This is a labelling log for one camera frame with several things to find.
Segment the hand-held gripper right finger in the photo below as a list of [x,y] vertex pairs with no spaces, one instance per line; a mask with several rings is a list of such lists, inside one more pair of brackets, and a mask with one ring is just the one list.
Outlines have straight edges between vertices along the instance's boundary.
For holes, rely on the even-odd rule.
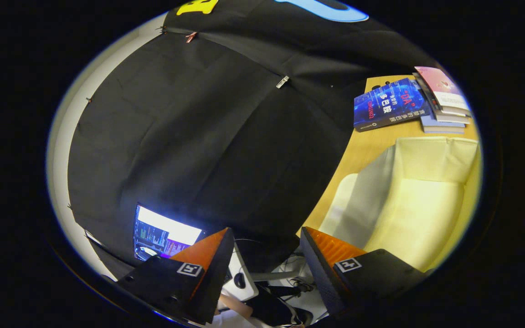
[[328,314],[337,319],[387,307],[427,277],[385,249],[364,251],[307,226],[300,247]]

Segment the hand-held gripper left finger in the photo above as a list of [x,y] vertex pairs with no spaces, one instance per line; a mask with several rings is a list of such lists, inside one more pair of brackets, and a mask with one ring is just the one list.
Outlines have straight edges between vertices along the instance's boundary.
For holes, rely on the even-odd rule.
[[116,284],[169,321],[204,325],[212,322],[234,247],[225,228],[173,257],[152,256]]

